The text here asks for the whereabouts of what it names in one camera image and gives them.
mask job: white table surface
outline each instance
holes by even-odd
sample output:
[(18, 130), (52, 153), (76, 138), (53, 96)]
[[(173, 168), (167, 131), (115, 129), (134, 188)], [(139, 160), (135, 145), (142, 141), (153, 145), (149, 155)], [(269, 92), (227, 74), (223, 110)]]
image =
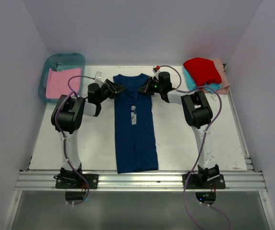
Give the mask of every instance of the white table surface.
[[(182, 75), (182, 66), (174, 66)], [(162, 68), (171, 75), (173, 86), (179, 83), (177, 74)], [(136, 76), (144, 73), (153, 76), (152, 66), (86, 66), (85, 75), (94, 77), (100, 71), (102, 79), (113, 80), (122, 74)], [(82, 96), (87, 95), (87, 85), (93, 82), (84, 79)], [(187, 90), (185, 81), (180, 87)], [(206, 94), (215, 115), (219, 108), (216, 95)], [(223, 108), (211, 126), (213, 150), (220, 170), (247, 170), (243, 149), (227, 95), (222, 95)], [(196, 141), (192, 129), (186, 124), (182, 106), (166, 103), (159, 95), (152, 97), (156, 151), (159, 170), (190, 170), (197, 158)], [(98, 117), (83, 116), (78, 133), (78, 151), (83, 170), (116, 170), (114, 101), (105, 100)], [(30, 170), (59, 170), (62, 165), (60, 138), (51, 124), (55, 104), (48, 103), (43, 117)]]

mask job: teal plastic bin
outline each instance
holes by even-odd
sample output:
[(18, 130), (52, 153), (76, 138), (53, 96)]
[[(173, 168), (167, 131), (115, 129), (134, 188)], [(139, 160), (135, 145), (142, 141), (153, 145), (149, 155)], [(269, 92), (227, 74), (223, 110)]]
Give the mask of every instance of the teal plastic bin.
[[(82, 68), (82, 75), (84, 75), (85, 58), (83, 55), (78, 53), (72, 53), (72, 54), (55, 54), (49, 57), (46, 60), (45, 66), (43, 67), (43, 70), (42, 70), (42, 75), (41, 75), (39, 88), (38, 88), (39, 97), (45, 102), (56, 103), (58, 99), (46, 98), (46, 89), (47, 89), (49, 70), (52, 69), (54, 71), (62, 71), (62, 70), (75, 69), (75, 68)], [(82, 87), (83, 87), (83, 78), (81, 78), (81, 86), (78, 93), (81, 92)]]

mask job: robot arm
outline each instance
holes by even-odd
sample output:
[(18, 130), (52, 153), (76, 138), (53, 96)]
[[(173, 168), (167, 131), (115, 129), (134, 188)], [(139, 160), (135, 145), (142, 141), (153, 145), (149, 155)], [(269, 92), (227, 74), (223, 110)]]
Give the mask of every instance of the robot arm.
[[(193, 94), (178, 92), (172, 88), (170, 74), (168, 72), (159, 72), (155, 68), (154, 72), (155, 76), (153, 78), (149, 77), (148, 81), (138, 91), (148, 95), (159, 93), (165, 102), (182, 105), (185, 120), (193, 129), (199, 151), (202, 146), (205, 128), (213, 118), (211, 107), (204, 92), (196, 91)], [(211, 132), (210, 129), (208, 129), (198, 161), (197, 183), (200, 187), (206, 187), (206, 185), (213, 184), (213, 181), (217, 179), (221, 180), (222, 177), (213, 153)]]
[(78, 153), (77, 133), (81, 126), (83, 115), (98, 116), (101, 111), (101, 103), (107, 98), (115, 98), (115, 96), (126, 89), (124, 85), (118, 85), (110, 80), (101, 83), (91, 83), (88, 86), (87, 98), (69, 98), (63, 108), (61, 108), (58, 123), (64, 131), (66, 138), (63, 138), (60, 130), (55, 124), (55, 115), (60, 105), (65, 100), (66, 95), (62, 95), (58, 100), (51, 116), (52, 125), (58, 131), (63, 152), (63, 163), (60, 174), (55, 176), (57, 179), (56, 188), (77, 188), (82, 185), (82, 180), (72, 170), (67, 162), (70, 160), (73, 168), (82, 174), (82, 164)]

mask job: stack of folded clothes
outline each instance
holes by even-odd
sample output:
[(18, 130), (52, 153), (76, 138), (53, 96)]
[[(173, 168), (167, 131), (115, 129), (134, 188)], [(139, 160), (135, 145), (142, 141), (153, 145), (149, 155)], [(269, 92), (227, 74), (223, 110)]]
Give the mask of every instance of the stack of folded clothes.
[[(230, 84), (220, 59), (208, 60), (201, 57), (190, 59), (184, 62), (183, 73), (189, 90), (197, 86), (209, 86), (219, 94), (229, 93)], [(203, 91), (213, 93), (207, 88)]]

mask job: light blue cloth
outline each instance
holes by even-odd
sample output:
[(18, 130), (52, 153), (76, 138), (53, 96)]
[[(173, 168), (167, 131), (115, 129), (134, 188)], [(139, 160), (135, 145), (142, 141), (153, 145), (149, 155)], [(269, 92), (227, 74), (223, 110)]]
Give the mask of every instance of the light blue cloth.
[[(194, 82), (193, 78), (191, 78), (190, 74), (188, 73), (188, 71), (183, 67), (183, 74), (184, 74), (184, 78), (185, 78), (185, 82), (186, 82), (186, 86), (189, 90), (193, 90), (197, 87), (196, 83)], [(219, 90), (221, 88), (221, 84), (215, 84), (212, 83), (210, 85), (205, 84), (205, 86), (209, 86), (211, 88), (213, 88), (214, 90)], [(205, 88), (205, 90), (214, 93), (212, 90)]]

